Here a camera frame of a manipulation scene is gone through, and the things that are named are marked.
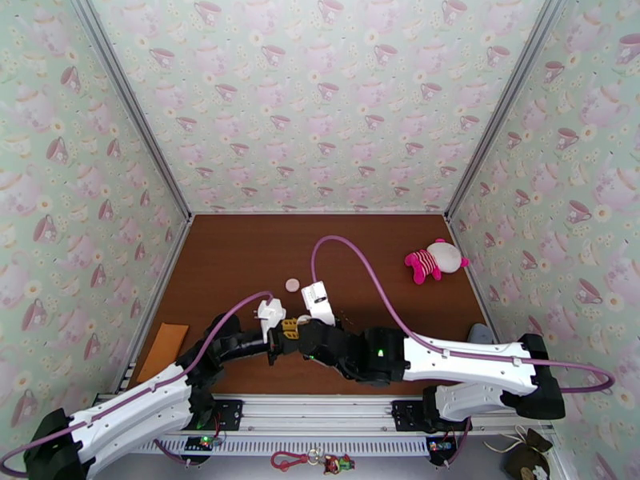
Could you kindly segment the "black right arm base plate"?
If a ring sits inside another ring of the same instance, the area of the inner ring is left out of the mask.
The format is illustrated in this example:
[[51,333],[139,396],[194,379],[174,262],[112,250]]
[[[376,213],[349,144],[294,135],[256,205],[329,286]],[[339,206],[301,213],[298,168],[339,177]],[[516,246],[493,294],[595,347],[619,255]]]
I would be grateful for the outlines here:
[[463,432],[467,426],[466,419],[451,421],[441,418],[435,406],[424,400],[392,401],[391,416],[397,432]]

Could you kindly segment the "red carabiner keychain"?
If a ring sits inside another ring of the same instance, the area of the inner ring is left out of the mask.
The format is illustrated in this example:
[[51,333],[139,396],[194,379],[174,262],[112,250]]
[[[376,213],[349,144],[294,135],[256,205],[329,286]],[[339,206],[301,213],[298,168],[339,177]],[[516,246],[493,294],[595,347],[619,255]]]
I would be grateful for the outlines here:
[[287,472],[291,467],[307,464],[308,454],[296,454],[288,451],[276,451],[270,457],[270,464],[281,472]]

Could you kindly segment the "orange leather pouch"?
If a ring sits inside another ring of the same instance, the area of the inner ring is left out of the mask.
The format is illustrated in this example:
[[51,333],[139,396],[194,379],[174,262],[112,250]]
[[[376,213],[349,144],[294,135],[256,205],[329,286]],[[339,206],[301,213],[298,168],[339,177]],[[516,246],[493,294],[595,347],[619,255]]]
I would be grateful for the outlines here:
[[188,325],[163,322],[139,371],[137,382],[145,382],[175,362],[189,330]]

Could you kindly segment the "small red figure charm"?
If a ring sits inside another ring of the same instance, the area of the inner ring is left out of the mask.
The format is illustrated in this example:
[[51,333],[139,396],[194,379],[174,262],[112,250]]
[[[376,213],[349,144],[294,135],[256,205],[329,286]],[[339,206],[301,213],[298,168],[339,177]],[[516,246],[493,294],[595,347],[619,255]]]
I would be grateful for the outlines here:
[[348,454],[342,456],[326,454],[322,460],[322,465],[324,475],[337,475],[355,469],[355,461]]

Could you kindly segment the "brown drawstring pouch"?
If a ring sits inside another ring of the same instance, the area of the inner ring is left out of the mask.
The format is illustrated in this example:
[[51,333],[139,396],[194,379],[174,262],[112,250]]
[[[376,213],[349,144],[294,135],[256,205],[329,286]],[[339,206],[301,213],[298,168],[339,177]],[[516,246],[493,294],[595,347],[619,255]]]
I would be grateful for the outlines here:
[[547,454],[554,444],[539,432],[521,425],[514,427],[514,434],[503,434],[512,441],[509,446],[497,448],[488,442],[483,445],[503,456],[502,470],[512,480],[550,480],[550,464]]

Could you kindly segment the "aluminium frame post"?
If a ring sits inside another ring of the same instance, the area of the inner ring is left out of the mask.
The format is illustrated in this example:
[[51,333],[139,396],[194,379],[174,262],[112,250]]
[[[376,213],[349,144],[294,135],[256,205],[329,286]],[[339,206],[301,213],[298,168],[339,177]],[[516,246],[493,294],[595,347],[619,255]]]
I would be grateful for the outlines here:
[[537,58],[543,51],[543,47],[551,31],[562,16],[562,12],[568,1],[569,0],[544,0],[535,23],[530,30],[528,39],[524,43],[522,51],[507,79],[507,83],[498,98],[494,111],[482,132],[478,144],[474,148],[474,152],[470,157],[462,179],[456,187],[449,205],[443,212],[446,223],[452,222],[454,214],[462,204],[463,197],[468,192],[472,180],[481,169],[484,159],[497,140],[498,134],[505,124],[510,110],[518,100]]
[[193,212],[179,189],[176,178],[170,171],[160,145],[148,123],[147,117],[135,95],[122,64],[118,60],[114,44],[110,40],[98,12],[91,0],[69,0],[75,15],[82,24],[82,28],[90,40],[107,77],[114,88],[117,99],[122,104],[128,119],[132,122],[137,135],[142,140],[142,146],[151,157],[156,170],[160,173],[168,193],[177,205],[182,218],[186,221],[193,219]]

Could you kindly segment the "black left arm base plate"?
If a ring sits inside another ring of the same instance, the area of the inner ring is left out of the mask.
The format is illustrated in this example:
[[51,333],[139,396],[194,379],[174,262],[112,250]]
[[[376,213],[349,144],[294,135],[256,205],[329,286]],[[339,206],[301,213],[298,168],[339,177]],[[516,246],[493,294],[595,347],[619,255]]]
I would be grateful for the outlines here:
[[192,407],[188,430],[238,431],[242,420],[243,401],[208,398]]

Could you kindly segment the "pink striped plush toy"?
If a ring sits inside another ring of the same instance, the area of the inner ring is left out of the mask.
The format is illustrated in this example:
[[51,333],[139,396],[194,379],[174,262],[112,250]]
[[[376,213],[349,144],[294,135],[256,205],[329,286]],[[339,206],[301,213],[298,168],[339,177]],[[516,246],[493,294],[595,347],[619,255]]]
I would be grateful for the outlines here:
[[456,246],[438,238],[428,247],[405,256],[404,264],[412,269],[413,282],[420,286],[428,277],[440,281],[444,274],[452,274],[468,267],[470,260]]

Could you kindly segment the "aluminium mounting rail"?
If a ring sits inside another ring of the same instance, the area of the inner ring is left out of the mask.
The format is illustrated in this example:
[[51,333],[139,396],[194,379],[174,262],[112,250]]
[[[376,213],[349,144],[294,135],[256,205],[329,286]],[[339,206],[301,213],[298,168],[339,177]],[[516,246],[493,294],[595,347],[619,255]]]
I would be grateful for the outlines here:
[[[239,427],[229,436],[408,436],[425,432],[413,419],[396,419],[393,401],[417,401],[418,396],[214,394],[216,401],[242,401]],[[397,430],[397,424],[410,430]],[[550,421],[520,418],[511,410],[495,410],[472,417],[470,434],[514,432],[517,425],[540,434],[553,434]]]

